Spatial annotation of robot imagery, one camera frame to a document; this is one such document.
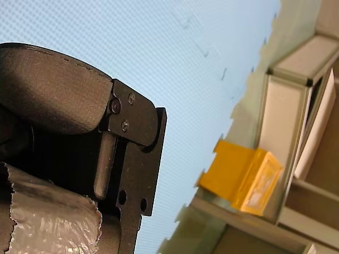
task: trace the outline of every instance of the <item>crinkled plastic bag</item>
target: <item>crinkled plastic bag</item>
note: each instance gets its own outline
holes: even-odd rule
[[[102,216],[95,203],[6,165],[16,222],[6,254],[88,254],[98,251]]]

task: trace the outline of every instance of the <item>bolt head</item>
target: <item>bolt head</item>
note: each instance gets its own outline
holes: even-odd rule
[[[111,111],[114,114],[119,114],[120,113],[120,111],[121,111],[121,104],[120,104],[120,101],[118,99],[112,100],[112,102],[111,102]]]
[[[128,95],[128,103],[129,103],[129,105],[133,105],[135,100],[136,100],[136,96],[134,95],[134,93],[130,93]]]
[[[128,130],[128,122],[127,122],[127,120],[123,120],[122,121],[121,129],[122,129],[123,132],[127,132],[127,130]]]

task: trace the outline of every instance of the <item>hole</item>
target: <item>hole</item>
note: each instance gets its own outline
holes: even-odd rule
[[[147,208],[147,199],[143,198],[140,202],[140,209],[144,212]]]
[[[124,190],[121,190],[119,192],[119,204],[123,205],[124,203],[126,203],[127,200],[127,194]]]

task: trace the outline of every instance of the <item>light blue floor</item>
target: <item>light blue floor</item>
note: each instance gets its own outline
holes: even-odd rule
[[[142,220],[135,253],[156,253],[171,237],[227,134],[279,8],[279,0],[0,0],[0,43],[61,51],[166,107],[155,206]]]

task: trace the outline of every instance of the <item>yellow box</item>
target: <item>yellow box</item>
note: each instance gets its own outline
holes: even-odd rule
[[[199,185],[228,200],[235,209],[262,216],[282,166],[270,152],[224,140],[219,140],[214,152],[217,155]]]

